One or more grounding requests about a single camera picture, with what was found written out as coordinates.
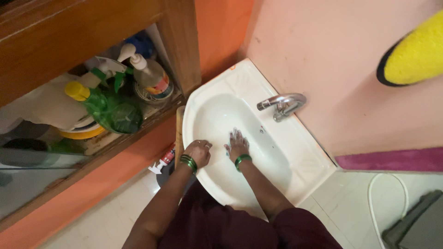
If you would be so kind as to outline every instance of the sink basin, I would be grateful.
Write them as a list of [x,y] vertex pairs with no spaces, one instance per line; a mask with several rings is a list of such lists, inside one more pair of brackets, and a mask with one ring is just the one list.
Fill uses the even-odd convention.
[[256,104],[278,93],[245,59],[194,91],[183,117],[183,143],[195,139],[213,144],[209,164],[197,179],[222,205],[265,218],[252,189],[223,147],[234,127],[248,138],[249,152],[259,170],[297,206],[335,170],[296,115],[280,123],[274,107],[259,111]]

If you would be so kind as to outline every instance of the sponge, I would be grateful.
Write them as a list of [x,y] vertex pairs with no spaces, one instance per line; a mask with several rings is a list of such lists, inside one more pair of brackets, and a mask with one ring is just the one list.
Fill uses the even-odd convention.
[[377,79],[407,86],[443,74],[443,11],[420,24],[382,57]]

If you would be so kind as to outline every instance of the wooden cabinet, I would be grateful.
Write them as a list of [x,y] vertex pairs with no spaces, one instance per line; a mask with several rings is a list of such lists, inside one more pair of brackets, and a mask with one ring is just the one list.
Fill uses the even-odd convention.
[[0,231],[64,191],[174,115],[201,84],[193,0],[15,0],[0,7],[0,106],[156,23],[178,96],[63,181],[0,221]]

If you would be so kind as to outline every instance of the green bangle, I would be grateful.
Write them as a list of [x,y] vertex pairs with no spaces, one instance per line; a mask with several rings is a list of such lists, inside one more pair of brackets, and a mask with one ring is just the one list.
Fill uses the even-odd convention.
[[197,164],[195,163],[194,159],[192,159],[191,156],[183,154],[180,157],[180,162],[186,164],[187,166],[191,167],[192,169],[192,175],[195,175],[197,173]]
[[243,161],[243,160],[249,160],[252,162],[252,157],[248,154],[243,154],[240,155],[239,157],[237,157],[237,159],[235,160],[235,168],[237,168],[238,172],[241,172],[240,169],[238,168],[238,165]]

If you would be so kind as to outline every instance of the soap dispenser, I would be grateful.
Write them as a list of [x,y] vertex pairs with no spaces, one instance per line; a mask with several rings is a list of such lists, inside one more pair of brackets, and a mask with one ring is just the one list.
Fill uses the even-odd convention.
[[117,61],[122,62],[129,59],[134,66],[134,79],[137,84],[146,90],[152,98],[163,100],[172,95],[174,89],[169,82],[169,77],[162,66],[150,59],[145,59],[140,54],[136,54],[136,47],[130,43],[123,45]]

